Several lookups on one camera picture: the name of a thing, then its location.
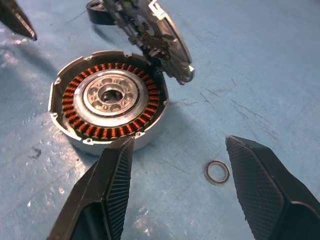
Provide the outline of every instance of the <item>circular motor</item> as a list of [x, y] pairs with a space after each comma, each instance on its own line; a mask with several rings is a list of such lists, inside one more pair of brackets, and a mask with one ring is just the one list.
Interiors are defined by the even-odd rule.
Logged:
[[163, 73], [137, 54], [101, 51], [80, 57], [51, 86], [53, 123], [83, 152], [135, 136], [137, 150], [161, 130], [168, 102]]

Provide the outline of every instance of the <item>black plastic part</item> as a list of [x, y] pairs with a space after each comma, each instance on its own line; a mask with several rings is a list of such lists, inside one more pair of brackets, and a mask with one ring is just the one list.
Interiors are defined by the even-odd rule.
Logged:
[[36, 31], [15, 0], [0, 0], [0, 21], [12, 32], [37, 40]]
[[128, 206], [134, 137], [105, 148], [74, 185], [47, 240], [120, 240]]
[[86, 5], [86, 11], [89, 19], [93, 24], [98, 25], [115, 25], [115, 20], [104, 7], [104, 4], [98, 0], [90, 1]]
[[228, 136], [237, 197], [256, 240], [320, 239], [320, 203], [266, 146]]

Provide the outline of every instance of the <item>small ring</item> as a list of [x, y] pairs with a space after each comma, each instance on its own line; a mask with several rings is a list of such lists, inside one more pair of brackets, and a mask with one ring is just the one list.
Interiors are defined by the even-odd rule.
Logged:
[[[222, 180], [216, 180], [210, 175], [209, 169], [213, 165], [220, 166], [223, 169], [224, 178]], [[226, 181], [228, 181], [228, 179], [230, 177], [230, 171], [229, 171], [229, 168], [227, 167], [227, 165], [224, 162], [219, 161], [219, 160], [213, 160], [213, 161], [209, 162], [205, 166], [205, 168], [204, 168], [204, 176], [208, 180], [208, 182], [213, 184], [213, 185], [215, 185], [215, 184], [224, 184]]]

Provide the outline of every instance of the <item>blue table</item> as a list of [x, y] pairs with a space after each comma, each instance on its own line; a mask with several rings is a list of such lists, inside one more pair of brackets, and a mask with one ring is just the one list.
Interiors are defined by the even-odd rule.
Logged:
[[[0, 239], [44, 240], [77, 180], [96, 161], [47, 113], [50, 84], [79, 56], [139, 50], [115, 26], [93, 28], [85, 0], [19, 0], [38, 33], [0, 26]], [[320, 199], [320, 2], [162, 0], [190, 50], [195, 79], [166, 82], [162, 133], [134, 153], [123, 240], [252, 240], [232, 177], [227, 135], [258, 141]]]

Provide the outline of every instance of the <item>copper coil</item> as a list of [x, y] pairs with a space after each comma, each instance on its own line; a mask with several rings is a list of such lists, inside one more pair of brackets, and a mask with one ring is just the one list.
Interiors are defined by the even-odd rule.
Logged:
[[[136, 74], [140, 78], [143, 76], [141, 79], [144, 81], [148, 89], [149, 102], [147, 104], [147, 107], [138, 118], [124, 126], [107, 128], [88, 124], [77, 115], [73, 107], [74, 92], [80, 82], [82, 82], [89, 75], [99, 72], [100, 70], [105, 70], [107, 68], [127, 70]], [[125, 63], [107, 63], [95, 65], [94, 67], [88, 68], [86, 71], [83, 71], [79, 75], [77, 75], [66, 87], [62, 98], [62, 106], [64, 116], [68, 119], [71, 126], [79, 134], [85, 135], [87, 137], [93, 137], [95, 139], [114, 140], [126, 135], [134, 134], [154, 118], [159, 105], [159, 94], [160, 93], [155, 84], [155, 81], [151, 79], [148, 74], [145, 75], [144, 71], [139, 71], [137, 67], [134, 67], [132, 65], [127, 66], [127, 64]]]

